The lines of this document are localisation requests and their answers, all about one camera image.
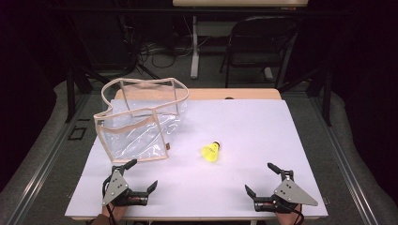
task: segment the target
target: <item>gray carpet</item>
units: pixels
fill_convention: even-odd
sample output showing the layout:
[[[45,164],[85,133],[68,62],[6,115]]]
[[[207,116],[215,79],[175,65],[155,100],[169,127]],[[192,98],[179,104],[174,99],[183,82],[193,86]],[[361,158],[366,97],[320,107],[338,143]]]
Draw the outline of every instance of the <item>gray carpet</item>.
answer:
[[[218,72],[221,61],[222,56],[219,54],[203,55],[200,59],[200,76],[197,80],[190,78],[191,58],[189,56],[178,57],[168,68],[154,67],[150,60],[146,61],[145,65],[158,76],[162,78],[175,77],[188,87],[223,87],[224,75]],[[157,55],[154,63],[157,64],[157,62],[167,65],[172,61],[170,57]],[[141,74],[138,70],[135,70],[127,77],[150,79],[147,74]],[[271,87],[273,85],[272,83],[256,83],[263,79],[262,74],[256,70],[251,72],[247,70],[234,71],[231,74],[231,81],[238,82],[239,79],[245,77],[245,82],[249,81],[249,84],[231,85],[231,87],[256,88]],[[33,197],[31,204],[25,207],[24,214],[21,215],[19,221],[22,224],[83,224],[65,217],[64,214],[69,204],[69,196],[76,187],[96,136],[92,116],[93,113],[101,111],[99,95],[101,83],[93,80],[91,82],[95,90],[88,97],[83,110],[78,114],[75,123],[70,125],[71,128],[69,129],[70,131],[73,128],[86,128],[85,134],[81,140],[64,140],[62,142],[54,165],[50,168],[48,175],[44,177],[44,184],[40,187],[37,196]],[[11,181],[0,194],[0,224],[7,224],[12,213],[19,206],[18,203],[25,192],[25,188],[28,187],[30,179],[35,176],[40,164],[49,155],[58,134],[65,128],[64,121],[67,111],[65,87],[65,84],[61,83],[55,89],[58,94],[58,101],[52,118],[46,128],[43,129],[28,156],[26,156],[20,169],[14,174]],[[322,126],[323,122],[317,117],[318,109],[314,107],[314,102],[317,102],[317,99],[306,98],[301,93],[302,89],[299,86],[283,94],[283,99],[286,100],[292,113],[321,194],[329,199],[329,204],[327,204],[329,216],[315,221],[308,220],[306,224],[364,224],[341,170],[336,163],[332,142]],[[344,113],[344,103],[335,95],[332,97],[330,119],[336,138],[344,149],[350,166],[360,181],[364,194],[368,198],[379,224],[397,224],[397,207],[389,196],[380,189],[366,165],[360,160],[352,143],[349,125]],[[70,137],[72,139],[78,138],[79,132],[82,132],[82,130],[76,129]],[[267,224],[277,224],[277,222],[267,221]]]

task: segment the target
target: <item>white table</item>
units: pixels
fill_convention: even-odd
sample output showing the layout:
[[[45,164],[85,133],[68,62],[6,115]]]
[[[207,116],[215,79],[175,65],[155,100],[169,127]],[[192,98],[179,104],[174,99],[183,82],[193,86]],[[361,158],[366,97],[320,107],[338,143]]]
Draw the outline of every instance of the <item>white table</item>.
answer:
[[[308,0],[173,0],[175,7],[250,7],[250,8],[302,8],[307,7]],[[198,78],[199,50],[198,36],[228,36],[235,22],[201,22],[193,16],[192,38],[193,54],[191,64],[191,78]]]
[[[218,95],[240,98],[245,90],[247,94],[251,89],[237,94],[234,89],[223,89]],[[254,90],[261,98],[261,89]],[[145,191],[158,180],[148,206],[129,207],[126,219],[251,220],[254,224],[256,220],[275,218],[270,212],[255,212],[244,187],[248,185],[258,196],[272,195],[281,177],[267,167],[268,162],[283,170],[293,170],[296,183],[318,201],[318,206],[303,206],[306,218],[328,215],[283,100],[211,100],[206,95],[203,98],[206,100],[190,100],[169,158],[139,162],[125,171],[124,177],[132,190]],[[200,149],[214,141],[220,142],[221,149],[219,159],[210,163],[201,157]],[[89,220],[100,212],[102,182],[111,168],[110,159],[96,139],[67,217]]]

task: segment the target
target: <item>robotic arm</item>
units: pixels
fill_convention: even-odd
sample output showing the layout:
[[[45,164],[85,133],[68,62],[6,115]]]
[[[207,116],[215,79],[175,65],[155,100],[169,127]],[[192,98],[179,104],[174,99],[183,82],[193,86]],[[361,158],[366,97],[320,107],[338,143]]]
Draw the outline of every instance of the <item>robotic arm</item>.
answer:
[[[275,188],[271,197],[257,197],[254,191],[245,185],[247,194],[254,201],[254,210],[282,214],[297,213],[301,216],[301,221],[298,224],[301,224],[304,216],[296,210],[296,207],[299,204],[317,206],[318,202],[294,182],[293,171],[281,170],[272,163],[268,163],[268,167],[281,175],[282,183]]]
[[[112,175],[106,178],[102,184],[102,205],[107,207],[114,224],[116,223],[111,207],[109,206],[110,203],[114,206],[147,205],[149,194],[152,193],[158,185],[158,181],[155,181],[144,192],[131,190],[129,184],[123,178],[123,174],[124,171],[130,169],[136,163],[137,159],[133,159],[125,165],[113,166]]]

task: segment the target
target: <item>chair leg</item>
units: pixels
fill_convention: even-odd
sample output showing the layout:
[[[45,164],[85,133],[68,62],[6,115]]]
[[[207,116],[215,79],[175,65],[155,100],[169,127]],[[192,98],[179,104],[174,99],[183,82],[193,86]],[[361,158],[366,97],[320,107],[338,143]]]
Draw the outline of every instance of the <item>chair leg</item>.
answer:
[[[277,75],[277,77],[276,77],[276,81],[275,81],[275,85],[274,85],[274,88],[275,88],[275,89],[278,89],[278,83],[279,83],[279,79],[281,78],[281,74],[282,74],[282,67],[279,66],[279,68],[278,68],[278,75]]]
[[[226,63],[226,74],[225,74],[225,88],[228,88],[228,80],[229,80],[229,64]]]
[[[225,64],[225,59],[226,59],[226,54],[224,55],[224,58],[222,59],[222,67],[220,68],[220,73],[222,73],[222,69]]]

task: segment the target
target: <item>black cable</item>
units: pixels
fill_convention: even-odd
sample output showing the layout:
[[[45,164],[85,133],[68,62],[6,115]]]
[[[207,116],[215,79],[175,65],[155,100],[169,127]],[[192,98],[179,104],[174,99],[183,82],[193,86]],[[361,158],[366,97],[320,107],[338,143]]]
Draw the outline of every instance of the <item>black cable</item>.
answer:
[[[300,204],[299,211],[296,209],[293,209],[293,212],[298,215],[298,217],[296,218],[296,221],[294,223],[295,225],[300,225],[300,224],[302,224],[302,222],[304,222],[304,215],[302,215],[302,213],[301,213],[301,208],[302,208],[302,205]]]
[[[106,192],[106,187],[109,184],[109,182],[111,181],[112,176],[108,176],[108,178],[106,178],[103,183],[102,183],[102,198],[105,197],[105,192]]]
[[[173,55],[172,55],[172,57],[173,57],[172,63],[170,63],[169,65],[166,65],[166,66],[164,66],[164,67],[157,66],[157,65],[155,65],[155,63],[154,63],[155,55],[156,55],[156,54],[152,54],[152,59],[151,59],[151,63],[152,63],[152,65],[153,65],[155,68],[169,68],[169,67],[171,67],[171,66],[175,63],[175,61],[176,61],[176,56],[173,54]]]
[[[147,60],[148,60],[148,58],[149,58],[149,47],[146,45],[146,44],[144,44],[144,42],[141,44],[141,51],[140,51],[140,53],[139,53],[139,56],[141,57],[141,61],[142,61],[142,63],[144,63],[144,62],[146,62]]]
[[[181,52],[177,52],[176,53],[176,56],[186,56],[186,54],[185,54],[185,52],[187,51],[187,50],[190,50],[190,51],[192,51],[192,42],[193,42],[193,40],[192,40],[192,38],[190,37],[190,41],[187,41],[187,44],[185,45],[185,47],[184,48],[181,48],[181,49],[183,49]]]
[[[115,217],[114,217],[114,209],[111,210],[111,207],[109,206],[109,204],[106,205],[106,208],[108,209],[108,212],[109,212],[109,219],[111,220],[111,224],[117,225]]]

